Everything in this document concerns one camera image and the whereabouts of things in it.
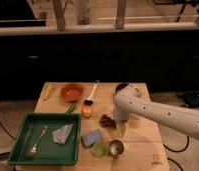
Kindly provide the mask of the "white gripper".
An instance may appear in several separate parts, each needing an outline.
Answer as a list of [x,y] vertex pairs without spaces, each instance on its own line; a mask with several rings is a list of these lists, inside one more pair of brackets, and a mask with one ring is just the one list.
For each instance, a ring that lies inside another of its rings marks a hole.
[[125,106],[113,107],[113,118],[116,122],[116,132],[118,138],[123,138],[126,132],[126,123],[129,119],[129,110]]

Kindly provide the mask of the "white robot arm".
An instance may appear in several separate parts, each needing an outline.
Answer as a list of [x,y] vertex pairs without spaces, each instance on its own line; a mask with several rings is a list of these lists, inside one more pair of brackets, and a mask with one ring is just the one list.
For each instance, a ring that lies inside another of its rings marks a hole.
[[118,91],[113,104],[114,118],[119,122],[127,122],[130,114],[136,114],[199,140],[199,110],[143,100],[131,87]]

